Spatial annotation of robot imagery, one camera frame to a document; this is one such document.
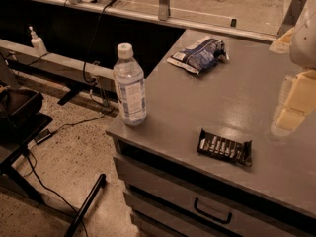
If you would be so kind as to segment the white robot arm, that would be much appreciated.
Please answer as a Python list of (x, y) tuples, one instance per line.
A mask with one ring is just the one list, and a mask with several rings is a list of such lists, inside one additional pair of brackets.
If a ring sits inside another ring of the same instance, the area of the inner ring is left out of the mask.
[(308, 10), (270, 45), (270, 51), (288, 53), (290, 60), (302, 68), (294, 77), (284, 78), (271, 125), (274, 135), (288, 136), (316, 109), (316, 10)]

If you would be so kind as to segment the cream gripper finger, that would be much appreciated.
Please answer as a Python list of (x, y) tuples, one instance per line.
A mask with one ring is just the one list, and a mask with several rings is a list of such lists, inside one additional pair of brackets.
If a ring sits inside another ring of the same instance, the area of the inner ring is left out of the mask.
[(316, 71), (305, 69), (294, 78), (286, 77), (279, 95), (276, 127), (296, 131), (316, 109)]
[(269, 51), (278, 53), (278, 54), (289, 53), (289, 47), (290, 47), (293, 32), (294, 32), (294, 28), (291, 28), (288, 31), (286, 31), (280, 38), (276, 39), (270, 45)]

